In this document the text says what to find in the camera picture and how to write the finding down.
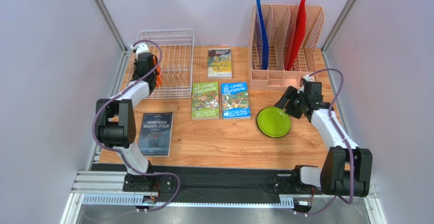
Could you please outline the green plate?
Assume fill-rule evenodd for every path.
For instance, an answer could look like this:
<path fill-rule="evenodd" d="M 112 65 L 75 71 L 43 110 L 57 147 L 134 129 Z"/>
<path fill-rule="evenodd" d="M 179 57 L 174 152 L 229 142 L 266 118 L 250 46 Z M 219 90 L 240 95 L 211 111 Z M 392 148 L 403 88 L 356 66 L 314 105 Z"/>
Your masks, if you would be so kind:
<path fill-rule="evenodd" d="M 291 130 L 291 120 L 288 114 L 277 107 L 262 109 L 255 119 L 260 132 L 271 138 L 280 138 Z"/>

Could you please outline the orange plate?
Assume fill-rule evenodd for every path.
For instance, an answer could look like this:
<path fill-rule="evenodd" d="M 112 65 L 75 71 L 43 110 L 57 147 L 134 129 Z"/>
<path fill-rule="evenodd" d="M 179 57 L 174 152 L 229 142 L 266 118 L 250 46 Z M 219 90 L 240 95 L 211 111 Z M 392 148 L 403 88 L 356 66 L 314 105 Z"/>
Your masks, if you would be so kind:
<path fill-rule="evenodd" d="M 155 74 L 156 74 L 156 88 L 159 88 L 162 84 L 162 76 L 161 76 L 161 68 L 160 66 L 157 64 L 158 63 L 158 57 L 157 56 L 153 56 L 153 60 L 154 60 L 154 65 L 156 67 L 155 69 Z"/>

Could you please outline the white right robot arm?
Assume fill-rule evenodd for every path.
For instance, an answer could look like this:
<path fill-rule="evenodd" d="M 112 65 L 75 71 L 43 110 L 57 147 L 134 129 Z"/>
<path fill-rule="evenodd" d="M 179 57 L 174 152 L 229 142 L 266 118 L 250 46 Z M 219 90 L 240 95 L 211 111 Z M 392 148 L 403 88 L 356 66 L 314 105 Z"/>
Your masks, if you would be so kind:
<path fill-rule="evenodd" d="M 275 107 L 297 119 L 306 116 L 328 148 L 322 168 L 295 167 L 299 186 L 315 186 L 326 195 L 368 196 L 373 155 L 360 148 L 338 123 L 330 103 L 323 101 L 320 82 L 306 81 L 302 90 L 289 86 Z"/>

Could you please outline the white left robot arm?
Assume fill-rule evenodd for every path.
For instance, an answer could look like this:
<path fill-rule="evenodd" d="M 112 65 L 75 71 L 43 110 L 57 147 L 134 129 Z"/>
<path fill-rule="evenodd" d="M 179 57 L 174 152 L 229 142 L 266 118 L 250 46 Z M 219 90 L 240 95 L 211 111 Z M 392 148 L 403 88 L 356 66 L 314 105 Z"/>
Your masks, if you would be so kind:
<path fill-rule="evenodd" d="M 99 99 L 96 103 L 96 115 L 92 122 L 95 143 L 117 153 L 127 167 L 127 174 L 132 177 L 149 179 L 155 176 L 149 160 L 134 142 L 137 133 L 134 107 L 154 91 L 158 66 L 158 58 L 151 52 L 137 54 L 129 85 L 118 95 Z"/>

